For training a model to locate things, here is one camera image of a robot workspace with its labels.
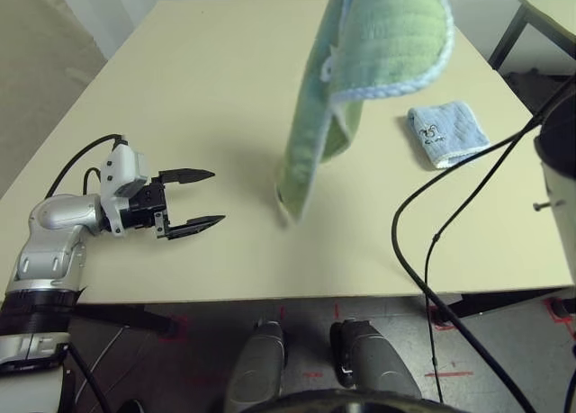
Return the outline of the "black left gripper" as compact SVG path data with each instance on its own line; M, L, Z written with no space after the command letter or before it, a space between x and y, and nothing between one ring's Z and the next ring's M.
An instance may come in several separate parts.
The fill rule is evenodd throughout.
M123 210L123 227L126 229L153 229L158 238L168 240L184 238L201 233L225 219L224 215L208 215L188 220L185 224L169 227L165 185L168 183L190 184L214 177L208 170L178 168L158 172L151 183L143 186L129 199Z

